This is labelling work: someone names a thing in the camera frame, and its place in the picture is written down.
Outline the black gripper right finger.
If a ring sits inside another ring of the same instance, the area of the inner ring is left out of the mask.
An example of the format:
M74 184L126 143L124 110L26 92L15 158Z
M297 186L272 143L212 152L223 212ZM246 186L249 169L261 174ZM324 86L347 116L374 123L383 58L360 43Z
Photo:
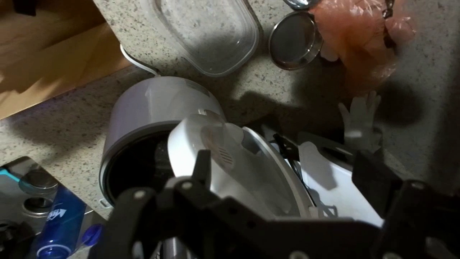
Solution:
M380 217L390 218L399 212L406 181L373 153L357 152L353 182Z

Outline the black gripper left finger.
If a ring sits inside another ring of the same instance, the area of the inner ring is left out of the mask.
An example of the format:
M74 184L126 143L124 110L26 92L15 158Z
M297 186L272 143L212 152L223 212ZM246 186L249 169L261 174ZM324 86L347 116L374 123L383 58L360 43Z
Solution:
M193 169L193 179L209 184L212 179L212 152L209 149L202 149L197 153L196 165Z

